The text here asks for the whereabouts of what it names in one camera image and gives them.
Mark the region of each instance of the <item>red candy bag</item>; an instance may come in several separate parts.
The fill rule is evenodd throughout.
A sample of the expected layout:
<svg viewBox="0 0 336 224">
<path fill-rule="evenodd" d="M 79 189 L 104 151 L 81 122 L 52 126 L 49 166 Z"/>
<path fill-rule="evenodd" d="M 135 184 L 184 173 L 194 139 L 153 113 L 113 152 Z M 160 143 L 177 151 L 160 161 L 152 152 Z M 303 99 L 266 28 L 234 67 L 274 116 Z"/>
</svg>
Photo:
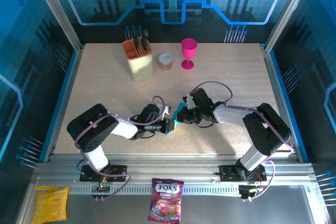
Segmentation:
<svg viewBox="0 0 336 224">
<path fill-rule="evenodd" d="M 183 181 L 152 179 L 152 202 L 148 220 L 180 224 Z"/>
</svg>

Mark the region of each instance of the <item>wooden table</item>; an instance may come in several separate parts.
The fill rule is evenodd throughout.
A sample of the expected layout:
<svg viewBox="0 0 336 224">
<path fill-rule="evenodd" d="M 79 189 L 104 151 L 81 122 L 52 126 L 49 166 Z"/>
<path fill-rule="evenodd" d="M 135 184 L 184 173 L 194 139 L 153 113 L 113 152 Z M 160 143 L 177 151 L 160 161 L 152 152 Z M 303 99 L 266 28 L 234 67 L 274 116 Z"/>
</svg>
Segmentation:
<svg viewBox="0 0 336 224">
<path fill-rule="evenodd" d="M 181 68 L 181 44 L 151 44 L 154 56 L 153 79 L 135 83 L 121 44 L 86 44 L 66 109 L 55 153 L 78 153 L 66 131 L 68 123 L 97 103 L 109 112 L 126 117 L 139 114 L 160 95 L 177 109 L 182 97 L 207 80 L 221 81 L 233 91 L 229 104 L 258 106 L 271 104 L 277 111 L 274 94 L 259 44 L 198 44 L 195 67 Z M 173 67 L 163 71 L 158 57 L 173 56 Z M 217 84 L 203 86 L 210 98 L 224 101 L 229 92 Z M 232 124 L 215 124 L 208 129 L 179 124 L 169 135 L 157 133 L 150 139 L 127 140 L 110 135 L 102 144 L 105 153 L 118 154 L 244 154 L 251 146 L 246 129 Z"/>
</svg>

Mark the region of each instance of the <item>utensil holder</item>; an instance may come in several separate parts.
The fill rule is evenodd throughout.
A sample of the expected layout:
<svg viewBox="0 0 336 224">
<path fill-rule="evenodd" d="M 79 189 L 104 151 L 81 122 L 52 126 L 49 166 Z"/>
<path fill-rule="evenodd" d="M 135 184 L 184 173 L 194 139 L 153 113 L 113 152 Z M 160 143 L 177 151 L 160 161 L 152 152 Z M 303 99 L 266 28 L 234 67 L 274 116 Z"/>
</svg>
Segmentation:
<svg viewBox="0 0 336 224">
<path fill-rule="evenodd" d="M 154 77 L 152 47 L 148 42 L 146 52 L 141 46 L 141 39 L 142 37 L 139 37 L 139 52 L 135 49 L 133 39 L 122 43 L 135 82 L 147 81 Z"/>
</svg>

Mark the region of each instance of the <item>pink wine glass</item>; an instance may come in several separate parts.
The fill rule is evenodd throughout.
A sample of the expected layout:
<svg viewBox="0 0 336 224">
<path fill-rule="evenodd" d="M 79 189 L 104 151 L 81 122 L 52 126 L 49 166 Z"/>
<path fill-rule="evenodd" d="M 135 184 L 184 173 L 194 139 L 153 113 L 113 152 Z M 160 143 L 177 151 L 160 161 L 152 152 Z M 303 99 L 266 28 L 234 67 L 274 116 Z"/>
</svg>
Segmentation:
<svg viewBox="0 0 336 224">
<path fill-rule="evenodd" d="M 181 67 L 190 70 L 194 67 L 194 63 L 190 60 L 197 52 L 197 41 L 191 38 L 182 40 L 182 54 L 186 60 L 182 61 Z"/>
</svg>

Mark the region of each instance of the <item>yellow bag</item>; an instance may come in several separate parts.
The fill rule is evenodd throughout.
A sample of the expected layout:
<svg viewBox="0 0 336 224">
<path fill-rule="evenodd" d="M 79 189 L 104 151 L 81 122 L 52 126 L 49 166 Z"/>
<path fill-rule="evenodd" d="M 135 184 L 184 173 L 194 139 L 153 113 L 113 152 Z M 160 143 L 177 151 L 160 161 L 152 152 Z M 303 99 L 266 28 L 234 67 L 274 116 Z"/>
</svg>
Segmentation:
<svg viewBox="0 0 336 224">
<path fill-rule="evenodd" d="M 69 186 L 39 186 L 36 188 L 36 205 L 30 224 L 67 220 Z"/>
</svg>

